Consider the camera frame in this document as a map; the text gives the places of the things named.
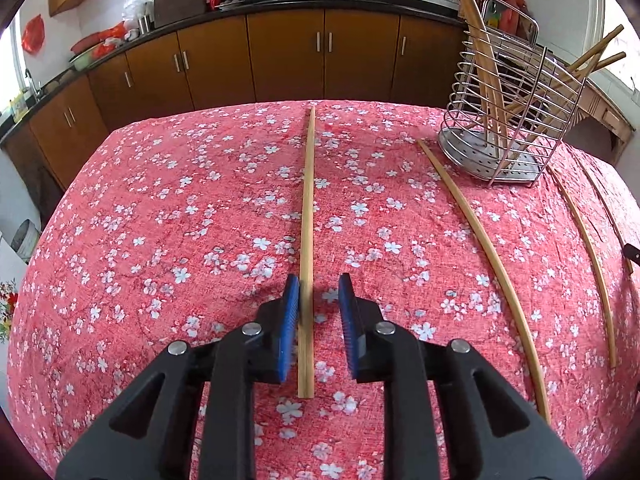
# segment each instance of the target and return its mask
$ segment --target bag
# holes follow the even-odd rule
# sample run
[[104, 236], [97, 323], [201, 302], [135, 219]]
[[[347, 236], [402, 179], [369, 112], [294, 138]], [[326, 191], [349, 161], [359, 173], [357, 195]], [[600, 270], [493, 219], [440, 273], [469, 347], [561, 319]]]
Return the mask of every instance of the bag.
[[35, 56], [39, 53], [44, 43], [44, 20], [42, 15], [38, 14], [35, 18], [31, 18], [24, 27], [22, 33], [22, 48], [28, 54]]

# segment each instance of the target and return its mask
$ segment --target faucet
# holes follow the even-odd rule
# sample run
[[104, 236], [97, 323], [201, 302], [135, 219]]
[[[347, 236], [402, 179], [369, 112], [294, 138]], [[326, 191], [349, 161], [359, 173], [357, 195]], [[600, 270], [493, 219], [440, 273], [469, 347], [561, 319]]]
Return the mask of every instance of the faucet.
[[31, 76], [31, 71], [29, 69], [26, 69], [24, 71], [24, 76], [29, 80], [29, 87], [31, 88], [31, 93], [33, 94], [34, 99], [36, 99], [36, 102], [39, 101], [41, 98], [41, 90], [38, 90], [36, 88], [36, 85], [33, 82], [33, 77]]

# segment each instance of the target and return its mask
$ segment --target white flower pattern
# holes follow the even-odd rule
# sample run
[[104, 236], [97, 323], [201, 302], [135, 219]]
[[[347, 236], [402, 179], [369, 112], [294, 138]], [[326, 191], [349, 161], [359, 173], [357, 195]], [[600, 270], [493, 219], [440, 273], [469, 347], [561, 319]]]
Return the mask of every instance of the white flower pattern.
[[[481, 246], [415, 144], [427, 139], [444, 161], [442, 112], [314, 104], [316, 397], [298, 400], [295, 380], [256, 388], [258, 477], [377, 479], [382, 399], [348, 378], [340, 273], [416, 338], [469, 340], [531, 400], [529, 371]], [[135, 123], [113, 132], [69, 187], [24, 279], [8, 356], [15, 429], [47, 472], [169, 342], [219, 340], [298, 272], [308, 108], [241, 105]], [[552, 163], [580, 206], [597, 213], [588, 229], [607, 284], [628, 302], [619, 291], [629, 280], [638, 286], [640, 274], [629, 277], [612, 250], [617, 240], [597, 197], [583, 192], [590, 184], [574, 155], [606, 190], [626, 235], [640, 232], [638, 206], [612, 167], [558, 147]], [[546, 175], [530, 189], [487, 188], [447, 169], [518, 291], [552, 427], [590, 470], [634, 410], [635, 372], [625, 360], [609, 375], [598, 290], [566, 204]], [[616, 343], [629, 355], [638, 335], [630, 303], [620, 305]], [[278, 457], [272, 470], [262, 465], [267, 456]]]

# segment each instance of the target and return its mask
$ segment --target window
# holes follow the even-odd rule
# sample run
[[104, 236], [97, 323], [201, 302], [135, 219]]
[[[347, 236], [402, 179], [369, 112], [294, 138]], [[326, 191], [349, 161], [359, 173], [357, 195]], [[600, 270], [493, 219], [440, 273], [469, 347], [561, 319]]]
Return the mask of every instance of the window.
[[640, 40], [625, 11], [616, 0], [604, 0], [604, 34], [609, 34], [618, 25], [625, 30], [609, 43], [602, 59], [619, 52], [626, 52], [625, 59], [609, 65], [609, 71], [632, 90], [640, 90]]
[[24, 58], [17, 46], [17, 31], [20, 30], [18, 16], [0, 36], [0, 114], [9, 106], [11, 99], [25, 88]]

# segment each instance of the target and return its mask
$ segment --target metal screw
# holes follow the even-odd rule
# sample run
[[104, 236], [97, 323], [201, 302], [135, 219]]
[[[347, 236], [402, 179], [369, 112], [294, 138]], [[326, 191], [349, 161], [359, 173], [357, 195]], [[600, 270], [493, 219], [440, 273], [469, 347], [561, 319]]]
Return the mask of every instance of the metal screw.
[[454, 339], [451, 342], [451, 349], [459, 354], [466, 354], [471, 350], [471, 345], [464, 339]]
[[174, 341], [169, 345], [169, 354], [182, 355], [187, 351], [187, 343], [184, 341]]
[[260, 332], [262, 332], [260, 323], [251, 322], [242, 326], [242, 333], [244, 335], [258, 335]]
[[376, 332], [382, 335], [392, 335], [396, 331], [396, 326], [389, 321], [376, 323]]

